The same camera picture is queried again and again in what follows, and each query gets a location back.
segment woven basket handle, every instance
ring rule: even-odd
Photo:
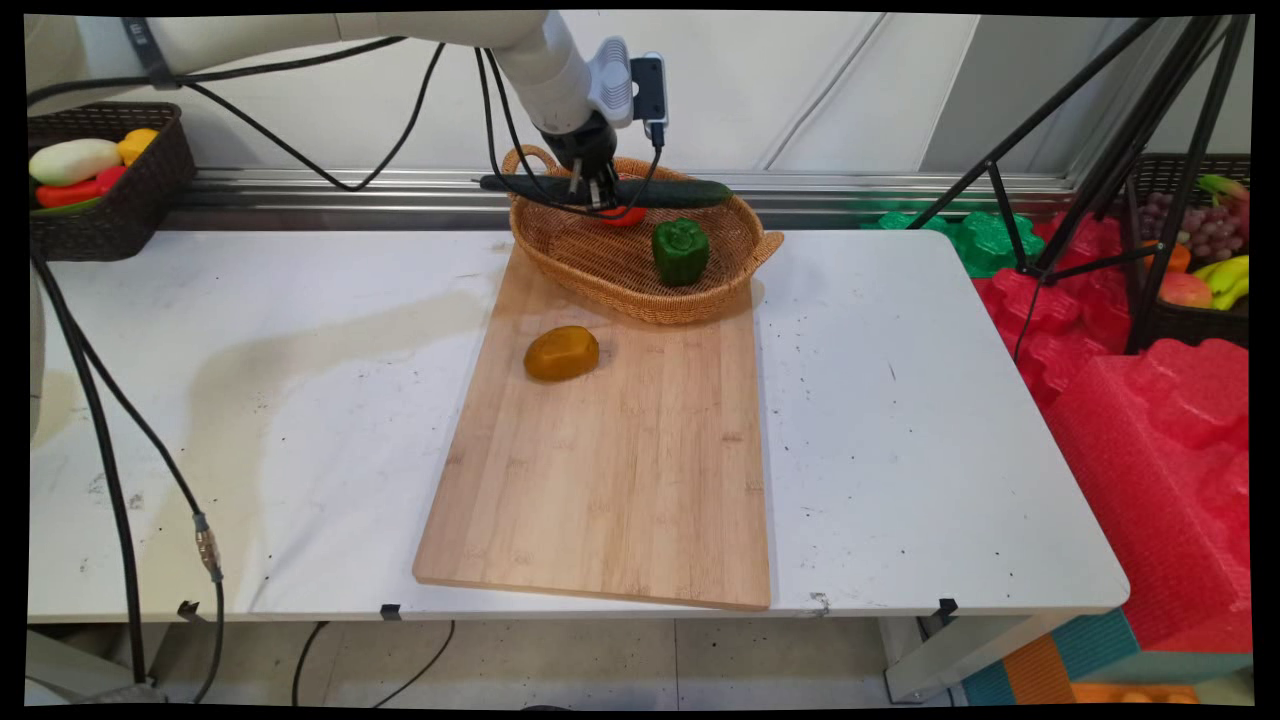
[[[751,251],[751,256],[748,258],[744,272],[749,275],[754,273],[781,246],[782,246],[782,233],[780,232],[764,233],[764,237],[760,238],[760,242],[755,246],[755,250]]]
[[[536,145],[521,145],[520,149],[525,151],[525,155],[532,155],[534,158],[541,160],[543,164],[547,165],[547,174],[553,174],[556,172],[556,158],[552,158],[550,152],[538,147]],[[515,173],[517,168],[520,168],[520,154],[516,152],[515,147],[512,147],[507,152],[507,156],[502,159],[502,173],[509,176],[511,173]]]

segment cable connector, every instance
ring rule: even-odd
[[[204,512],[196,512],[196,550],[200,552],[200,562],[209,570],[209,578],[220,583],[223,580],[221,557],[218,555],[218,538],[209,527],[209,520]]]
[[[653,142],[654,149],[662,147],[667,143],[667,123],[666,122],[646,122],[644,124],[645,131],[648,131],[649,141]]]

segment table leg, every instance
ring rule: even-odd
[[[28,678],[79,700],[133,684],[133,673],[69,644],[27,630]]]
[[[955,618],[923,644],[909,650],[901,657],[895,659],[895,648],[886,647],[890,667],[884,678],[888,683],[890,700],[924,702],[945,691],[947,685],[964,680],[1074,616],[1066,612],[963,616]],[[899,620],[915,624],[914,618],[886,619],[888,623]],[[902,648],[902,644],[897,644],[897,648]]]
[[[172,623],[142,624],[142,650],[145,652],[143,661],[147,664],[147,680],[150,680],[152,685],[155,684],[155,678],[151,675],[151,665],[155,664],[156,653],[160,652],[160,646],[164,644],[164,638],[169,633],[169,625],[172,625]],[[133,659],[129,653],[129,628],[127,625],[120,626],[120,635],[111,647],[111,652],[108,659],[116,665],[123,665],[131,670],[133,669]]]

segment banana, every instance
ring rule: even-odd
[[[1196,270],[1194,273],[1192,273],[1192,275],[1194,275],[1198,279],[1208,282],[1208,277],[1212,275],[1213,270],[1216,270],[1217,266],[1221,265],[1221,264],[1222,264],[1222,261],[1204,265],[1203,268],[1201,268],[1201,269]]]
[[[1215,310],[1230,310],[1235,301],[1249,293],[1249,275],[1244,275],[1222,295],[1213,296]]]
[[[1213,266],[1207,278],[1203,278],[1213,295],[1221,295],[1234,286],[1240,278],[1249,275],[1249,256],[1239,255],[1230,260],[1222,260]]]

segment floor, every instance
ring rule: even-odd
[[[288,705],[312,623],[227,626],[206,702]],[[413,676],[449,624],[332,623],[302,671],[301,705],[371,706]],[[174,624],[152,665],[170,701],[191,697],[212,628]],[[458,623],[439,661],[387,707],[788,710],[888,707],[879,628],[864,619]],[[954,689],[956,705],[964,691]],[[947,706],[946,693],[927,705]]]
[[[1253,707],[1253,669],[1196,685],[1201,705],[1247,705]]]

